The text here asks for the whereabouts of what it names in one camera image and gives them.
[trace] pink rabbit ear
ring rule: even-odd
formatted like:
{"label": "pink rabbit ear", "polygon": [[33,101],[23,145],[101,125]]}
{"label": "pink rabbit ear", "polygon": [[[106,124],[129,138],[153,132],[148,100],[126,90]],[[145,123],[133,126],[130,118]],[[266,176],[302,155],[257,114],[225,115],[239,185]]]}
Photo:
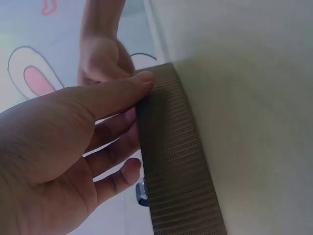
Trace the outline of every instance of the pink rabbit ear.
{"label": "pink rabbit ear", "polygon": [[12,53],[8,72],[15,87],[27,99],[63,88],[48,61],[31,47],[19,47]]}
{"label": "pink rabbit ear", "polygon": [[29,66],[25,69],[24,79],[32,92],[38,96],[54,92],[53,86],[49,83],[43,73],[34,66]]}

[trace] skin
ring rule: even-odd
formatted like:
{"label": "skin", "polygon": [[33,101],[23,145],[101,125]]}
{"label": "skin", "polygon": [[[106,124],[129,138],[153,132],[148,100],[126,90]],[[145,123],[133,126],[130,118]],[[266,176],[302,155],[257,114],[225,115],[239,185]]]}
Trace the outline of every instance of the skin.
{"label": "skin", "polygon": [[130,77],[134,65],[117,39],[125,0],[87,0],[80,36],[78,85]]}
{"label": "skin", "polygon": [[139,149],[135,113],[129,108],[153,85],[153,75],[144,72],[65,88],[0,114],[1,234],[65,235],[133,185],[139,178],[137,159],[103,180],[93,178]]}

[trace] nylon webbing strap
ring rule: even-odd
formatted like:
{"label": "nylon webbing strap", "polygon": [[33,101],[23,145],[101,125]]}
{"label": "nylon webbing strap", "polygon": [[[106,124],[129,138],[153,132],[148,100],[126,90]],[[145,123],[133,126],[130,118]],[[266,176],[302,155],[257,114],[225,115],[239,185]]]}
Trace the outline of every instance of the nylon webbing strap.
{"label": "nylon webbing strap", "polygon": [[148,69],[152,92],[137,105],[155,235],[225,235],[193,116],[172,64]]}

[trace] white surface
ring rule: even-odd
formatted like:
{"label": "white surface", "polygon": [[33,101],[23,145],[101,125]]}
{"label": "white surface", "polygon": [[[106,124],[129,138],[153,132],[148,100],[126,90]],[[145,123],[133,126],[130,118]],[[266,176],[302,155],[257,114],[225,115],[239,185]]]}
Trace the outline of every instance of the white surface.
{"label": "white surface", "polygon": [[228,234],[313,234],[313,2],[150,2]]}

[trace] cartoon drawing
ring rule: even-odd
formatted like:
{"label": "cartoon drawing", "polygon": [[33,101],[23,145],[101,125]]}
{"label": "cartoon drawing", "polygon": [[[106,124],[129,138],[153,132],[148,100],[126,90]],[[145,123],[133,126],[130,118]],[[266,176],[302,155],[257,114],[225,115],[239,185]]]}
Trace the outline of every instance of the cartoon drawing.
{"label": "cartoon drawing", "polygon": [[63,88],[48,61],[31,47],[19,47],[13,51],[8,72],[13,84],[26,99]]}
{"label": "cartoon drawing", "polygon": [[57,0],[44,0],[44,7],[41,11],[43,16],[50,16],[57,10]]}

